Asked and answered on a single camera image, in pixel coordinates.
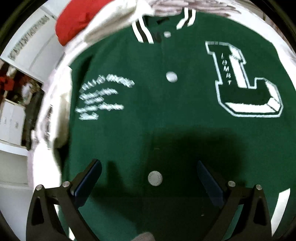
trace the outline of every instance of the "red fabric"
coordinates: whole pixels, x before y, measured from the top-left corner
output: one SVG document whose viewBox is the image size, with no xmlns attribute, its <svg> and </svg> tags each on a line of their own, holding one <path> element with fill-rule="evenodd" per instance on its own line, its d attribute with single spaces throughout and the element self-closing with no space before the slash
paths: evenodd
<svg viewBox="0 0 296 241">
<path fill-rule="evenodd" d="M 27 75 L 22 76 L 22 77 L 20 78 L 20 80 L 19 80 L 19 85 L 20 85 L 20 86 L 25 85 L 26 83 L 29 82 L 30 79 L 31 79 L 31 77 L 29 77 L 29 76 L 27 76 Z"/>
<path fill-rule="evenodd" d="M 61 45 L 66 45 L 81 30 L 85 29 L 94 16 L 111 0 L 72 0 L 56 23 L 56 34 Z"/>
<path fill-rule="evenodd" d="M 9 77 L 0 77 L 0 89 L 4 89 L 5 91 L 13 90 L 15 82 L 13 79 Z"/>
</svg>

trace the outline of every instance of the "white shelf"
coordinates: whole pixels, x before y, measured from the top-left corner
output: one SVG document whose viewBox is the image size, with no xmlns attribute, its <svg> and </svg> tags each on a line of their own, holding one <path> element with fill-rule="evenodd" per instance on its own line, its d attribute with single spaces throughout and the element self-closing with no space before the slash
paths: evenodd
<svg viewBox="0 0 296 241">
<path fill-rule="evenodd" d="M 0 150 L 9 152 L 12 154 L 17 154 L 21 156 L 28 156 L 28 150 L 24 146 L 17 146 L 5 141 L 0 140 Z"/>
<path fill-rule="evenodd" d="M 14 105 L 17 105 L 17 106 L 20 106 L 20 107 L 22 107 L 23 109 L 26 109 L 26 107 L 24 107 L 24 106 L 22 106 L 22 105 L 20 105 L 20 104 L 17 104 L 17 103 L 15 103 L 15 102 L 13 102 L 13 101 L 11 101 L 11 100 L 8 100 L 8 99 L 4 99 L 4 101 L 7 101 L 8 103 L 11 103 L 11 104 L 14 104 Z"/>
<path fill-rule="evenodd" d="M 23 189 L 23 190 L 31 190 L 28 184 L 26 183 L 9 183 L 9 182 L 1 182 L 0 187 L 9 188 L 9 189 Z"/>
</svg>

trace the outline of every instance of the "white cabinet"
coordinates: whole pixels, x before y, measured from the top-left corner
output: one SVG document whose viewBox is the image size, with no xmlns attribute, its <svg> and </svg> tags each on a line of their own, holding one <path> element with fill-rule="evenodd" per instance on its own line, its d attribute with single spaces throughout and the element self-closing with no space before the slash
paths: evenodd
<svg viewBox="0 0 296 241">
<path fill-rule="evenodd" d="M 25 122 L 24 107 L 4 101 L 0 121 L 0 140 L 21 145 Z"/>
<path fill-rule="evenodd" d="M 14 105 L 8 102 L 4 102 L 2 115 L 0 119 L 0 140 L 9 141 L 9 128 L 13 114 Z"/>
</svg>

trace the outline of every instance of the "striped collar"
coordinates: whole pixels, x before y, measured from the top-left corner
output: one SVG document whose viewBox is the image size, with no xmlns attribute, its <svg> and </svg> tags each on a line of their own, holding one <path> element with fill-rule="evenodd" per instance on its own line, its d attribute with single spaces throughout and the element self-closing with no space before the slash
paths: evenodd
<svg viewBox="0 0 296 241">
<path fill-rule="evenodd" d="M 184 26 L 191 26 L 195 23 L 196 10 L 188 9 L 187 7 L 181 13 L 184 17 L 176 25 L 176 30 L 183 28 Z M 143 17 L 139 18 L 137 21 L 132 23 L 133 32 L 140 43 L 150 43 L 155 42 L 150 30 L 147 28 L 147 24 Z"/>
</svg>

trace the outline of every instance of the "white snap button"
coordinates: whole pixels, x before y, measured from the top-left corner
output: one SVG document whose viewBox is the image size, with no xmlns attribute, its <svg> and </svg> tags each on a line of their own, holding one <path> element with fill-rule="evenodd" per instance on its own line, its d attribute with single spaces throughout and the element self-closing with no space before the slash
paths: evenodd
<svg viewBox="0 0 296 241">
<path fill-rule="evenodd" d="M 163 35 L 164 35 L 166 38 L 169 38 L 169 37 L 172 36 L 171 33 L 170 33 L 169 31 L 164 32 Z"/>
<path fill-rule="evenodd" d="M 176 82 L 178 80 L 178 77 L 176 75 L 176 73 L 174 72 L 167 72 L 166 77 L 168 79 L 169 82 Z"/>
<path fill-rule="evenodd" d="M 159 186 L 163 181 L 163 176 L 158 171 L 152 171 L 148 175 L 148 182 L 152 186 Z"/>
</svg>

